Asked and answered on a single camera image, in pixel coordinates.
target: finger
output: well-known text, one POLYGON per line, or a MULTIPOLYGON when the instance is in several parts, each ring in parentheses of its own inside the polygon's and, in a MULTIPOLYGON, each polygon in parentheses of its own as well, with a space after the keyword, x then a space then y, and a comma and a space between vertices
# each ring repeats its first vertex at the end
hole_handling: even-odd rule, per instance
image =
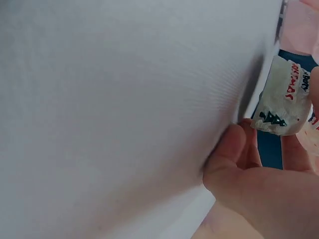
POLYGON ((258 147, 251 145, 249 150, 248 150, 248 155, 247 155, 248 161, 246 164, 246 169, 248 168, 260 168, 262 167, 262 162, 260 159, 260 154, 258 147))
POLYGON ((257 131, 250 127, 251 121, 251 119, 244 119, 241 123, 239 123, 246 133, 246 145, 237 163, 237 166, 241 169, 249 168, 253 164, 257 164, 259 167, 261 166, 260 156, 257 149, 257 131))
POLYGON ((242 127, 231 125, 204 169, 203 183, 217 198, 228 200, 229 190, 241 172, 237 161, 244 149, 246 135, 242 127))
POLYGON ((312 165, 306 150, 295 135, 281 138, 283 168, 298 172, 312 171, 312 165))
POLYGON ((319 112, 319 67, 315 67, 311 72, 310 99, 315 112, 319 112))

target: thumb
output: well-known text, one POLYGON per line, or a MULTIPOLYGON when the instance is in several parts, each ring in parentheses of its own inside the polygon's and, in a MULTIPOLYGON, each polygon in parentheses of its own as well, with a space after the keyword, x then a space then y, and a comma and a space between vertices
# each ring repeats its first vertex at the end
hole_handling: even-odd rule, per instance
POLYGON ((203 183, 217 200, 231 204, 238 195, 236 181, 242 173, 237 167, 246 143, 246 134, 239 125, 231 125, 225 132, 204 169, 203 183))
POLYGON ((319 112, 319 67, 315 67, 311 72, 310 99, 315 112, 319 112))

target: white fabric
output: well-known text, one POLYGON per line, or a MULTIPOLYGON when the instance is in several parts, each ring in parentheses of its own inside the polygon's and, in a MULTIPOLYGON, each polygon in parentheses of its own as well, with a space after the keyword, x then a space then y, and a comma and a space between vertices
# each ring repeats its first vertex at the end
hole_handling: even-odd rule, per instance
POLYGON ((0 1, 0 237, 190 238, 214 201, 200 169, 280 7, 0 1))

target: pink fabric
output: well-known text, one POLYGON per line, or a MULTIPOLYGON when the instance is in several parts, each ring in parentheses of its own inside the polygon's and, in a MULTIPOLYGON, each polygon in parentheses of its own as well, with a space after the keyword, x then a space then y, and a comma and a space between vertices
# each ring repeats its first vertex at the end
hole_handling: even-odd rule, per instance
POLYGON ((300 55, 317 55, 319 11, 299 1, 288 2, 281 49, 300 55))
POLYGON ((319 0, 301 0, 301 2, 313 7, 319 11, 319 0))

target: hand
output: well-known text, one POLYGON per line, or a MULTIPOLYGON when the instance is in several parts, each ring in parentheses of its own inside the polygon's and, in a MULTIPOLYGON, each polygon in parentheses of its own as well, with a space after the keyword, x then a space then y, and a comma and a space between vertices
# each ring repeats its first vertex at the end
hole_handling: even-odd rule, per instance
MULTIPOLYGON (((319 112, 319 67, 312 71, 310 98, 319 112)), ((284 171, 264 168, 250 120, 231 125, 207 163, 204 185, 266 239, 318 238, 319 177, 313 158, 295 135, 281 141, 284 171)))

